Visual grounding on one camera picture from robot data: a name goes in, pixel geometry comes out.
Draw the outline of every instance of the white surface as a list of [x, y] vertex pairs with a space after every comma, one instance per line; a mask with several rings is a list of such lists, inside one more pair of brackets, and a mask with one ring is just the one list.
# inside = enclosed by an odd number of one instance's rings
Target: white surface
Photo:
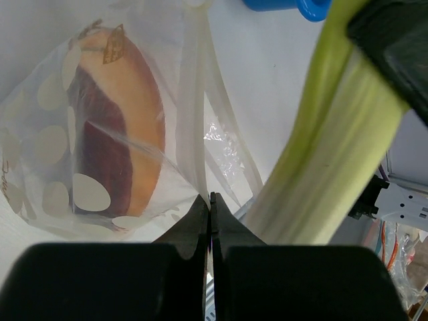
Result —
[[[113, 2], [0, 0], [0, 100], [52, 49]], [[255, 13], [241, 0], [214, 0], [210, 23], [239, 126], [265, 180], [290, 135], [322, 26], [307, 22], [296, 10]], [[1, 283], [28, 245], [58, 238], [28, 226], [0, 197]], [[133, 239], [144, 237], [136, 233]]]
[[414, 111], [408, 112], [401, 122], [389, 160], [392, 174], [428, 185], [428, 128]]

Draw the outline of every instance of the white polka dot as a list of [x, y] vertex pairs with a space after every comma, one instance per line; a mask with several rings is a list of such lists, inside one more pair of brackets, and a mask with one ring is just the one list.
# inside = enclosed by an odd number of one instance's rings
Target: white polka dot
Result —
[[61, 79], [57, 74], [51, 74], [39, 87], [37, 101], [44, 110], [55, 110], [67, 104], [66, 92], [61, 86]]
[[92, 237], [100, 237], [103, 239], [114, 237], [114, 232], [107, 227], [94, 224], [79, 224], [78, 228], [81, 229], [85, 234], [88, 234]]
[[22, 196], [23, 193], [14, 184], [7, 183], [1, 185], [1, 191], [7, 199], [7, 202], [12, 208], [15, 214], [18, 214], [22, 208]]
[[60, 229], [59, 227], [47, 226], [44, 229], [52, 234], [58, 235], [60, 237], [64, 237], [66, 239], [75, 239], [78, 237], [77, 234], [67, 231], [66, 229]]
[[115, 217], [112, 222], [117, 227], [123, 229], [135, 229], [149, 223], [152, 219], [150, 217], [133, 217], [133, 216], [119, 216]]
[[70, 141], [70, 152], [73, 154], [76, 145], [76, 117], [74, 116], [74, 109], [71, 106], [67, 108], [67, 121], [68, 121], [68, 139]]
[[73, 175], [74, 203], [85, 211], [103, 211], [110, 206], [107, 190], [92, 177], [83, 174]]
[[177, 214], [171, 214], [171, 217], [173, 218], [174, 221], [178, 222], [181, 220], [181, 217], [179, 217]]
[[3, 164], [7, 162], [9, 169], [14, 169], [18, 163], [21, 154], [21, 145], [19, 141], [11, 134], [1, 135], [1, 148], [3, 150]]
[[41, 207], [46, 214], [63, 217], [68, 213], [68, 191], [61, 182], [52, 182], [45, 186]]
[[55, 164], [67, 149], [67, 134], [60, 126], [49, 126], [37, 135], [34, 148], [35, 156], [41, 163]]
[[25, 107], [28, 107], [29, 102], [26, 98], [24, 91], [21, 90], [18, 95], [15, 97], [15, 99], [5, 107], [5, 119], [6, 120], [13, 120], [16, 118]]
[[64, 58], [64, 61], [62, 62], [61, 77], [62, 87], [64, 90], [68, 90], [68, 88], [72, 84], [74, 76], [76, 75], [76, 68], [78, 67], [80, 62], [81, 54], [82, 51], [80, 50], [80, 47], [78, 45], [75, 45], [67, 53], [66, 57]]

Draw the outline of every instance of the gold logo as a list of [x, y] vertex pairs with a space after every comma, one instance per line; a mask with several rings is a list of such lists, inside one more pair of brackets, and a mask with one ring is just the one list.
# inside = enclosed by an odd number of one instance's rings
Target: gold logo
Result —
[[107, 39], [102, 63], [110, 64], [119, 60], [125, 53], [125, 31], [123, 25], [116, 27]]

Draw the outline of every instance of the polka dot plastic bag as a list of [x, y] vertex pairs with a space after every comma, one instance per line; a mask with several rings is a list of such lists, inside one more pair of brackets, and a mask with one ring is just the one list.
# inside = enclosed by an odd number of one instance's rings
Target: polka dot plastic bag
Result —
[[68, 239], [140, 229], [151, 241], [197, 194], [220, 192], [235, 210], [260, 190], [197, 2], [109, 7], [0, 105], [14, 213]]

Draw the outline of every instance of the plastic bag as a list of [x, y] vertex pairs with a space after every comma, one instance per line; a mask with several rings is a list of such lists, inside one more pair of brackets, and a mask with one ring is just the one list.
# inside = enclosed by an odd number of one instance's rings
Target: plastic bag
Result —
[[415, 246], [418, 243], [418, 229], [381, 220], [372, 224], [364, 242], [387, 267], [406, 310], [421, 299], [428, 284], [427, 278], [422, 284], [416, 284], [409, 275], [409, 266], [415, 257]]
[[207, 8], [110, 6], [14, 89], [0, 105], [13, 212], [70, 239], [120, 239], [152, 220], [167, 230], [198, 193], [219, 191], [232, 210], [258, 193]]

